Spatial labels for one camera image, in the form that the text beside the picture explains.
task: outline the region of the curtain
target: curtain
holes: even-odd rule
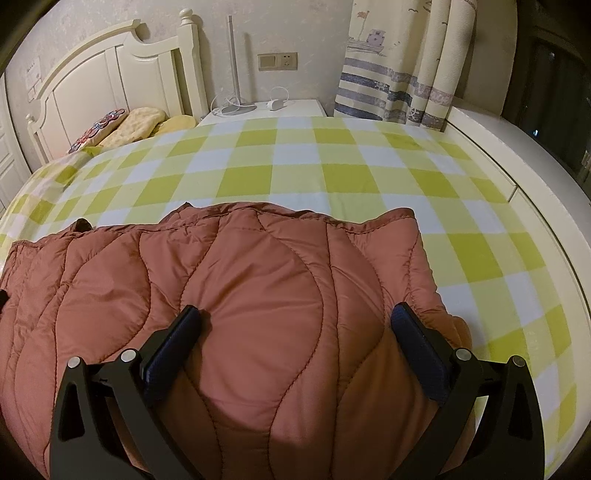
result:
[[[477,0],[355,0],[335,116],[441,129]]]

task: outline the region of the label on wall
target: label on wall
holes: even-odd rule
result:
[[[41,89],[41,63],[39,57],[36,57],[27,68],[25,86],[27,87],[28,100],[32,102]]]

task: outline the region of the green checkered bedsheet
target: green checkered bedsheet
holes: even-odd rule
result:
[[[334,118],[235,121],[37,171],[0,223],[0,254],[77,218],[156,223],[184,202],[252,200],[361,222],[415,211],[450,313],[482,359],[527,359],[544,419],[548,471],[569,453],[576,412],[571,339],[530,235],[495,185],[440,132]]]

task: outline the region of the cable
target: cable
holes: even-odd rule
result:
[[[282,87],[282,86],[276,86],[276,87],[273,87],[271,90],[268,90],[268,93],[269,93],[269,99],[270,99],[270,101],[273,101],[273,100],[280,100],[280,99],[274,99],[274,98],[272,97],[272,92],[273,92],[273,90],[277,90],[277,89],[282,89],[282,90],[285,90],[285,91],[287,92],[287,100],[284,100],[284,102],[288,102],[288,101],[290,100],[290,91],[289,91],[287,88],[285,88],[285,87]],[[217,99],[217,98],[218,98],[218,97],[219,97],[219,96],[220,96],[222,93],[223,93],[223,88],[220,90],[220,93],[218,93],[218,94],[217,94],[217,95],[216,95],[216,96],[213,98],[213,100],[212,100],[212,103],[211,103],[211,105],[210,105],[209,109],[212,111],[212,114],[213,114],[214,116],[233,116],[233,115],[224,115],[224,114],[222,113],[222,110],[223,110],[225,107],[229,106],[229,105],[233,105],[233,106],[240,106],[240,105],[238,105],[238,103],[239,103],[239,102],[238,102],[238,103],[235,103],[235,102],[237,102],[237,100],[238,100],[238,99],[236,98],[236,95],[231,95],[231,96],[229,96],[229,97],[226,97],[226,98],[224,98],[224,102],[223,102],[223,104],[222,104],[221,106],[219,106],[219,107],[217,107],[217,108],[213,108],[213,104],[214,104],[214,102],[216,101],[216,99]]]
[[[273,88],[272,88],[272,89],[269,91],[269,98],[271,99],[271,101],[273,101],[273,100],[281,100],[280,98],[273,98],[273,96],[271,95],[271,93],[273,92],[273,90],[277,90],[278,88],[280,88],[280,89],[282,89],[282,90],[285,90],[285,91],[287,92],[287,100],[283,100],[283,101],[284,101],[284,102],[289,102],[289,101],[290,101],[290,91],[289,91],[287,88],[285,88],[285,87],[282,87],[282,86],[276,86],[276,87],[273,87]]]

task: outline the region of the quilted padding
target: quilted padding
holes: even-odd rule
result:
[[[354,224],[270,204],[185,205],[158,225],[81,225],[16,242],[0,283],[0,405],[45,476],[67,360],[140,348],[187,304],[203,311],[204,334],[158,413],[208,480],[387,478],[437,411],[389,328],[392,308],[406,301],[470,347],[409,209]]]

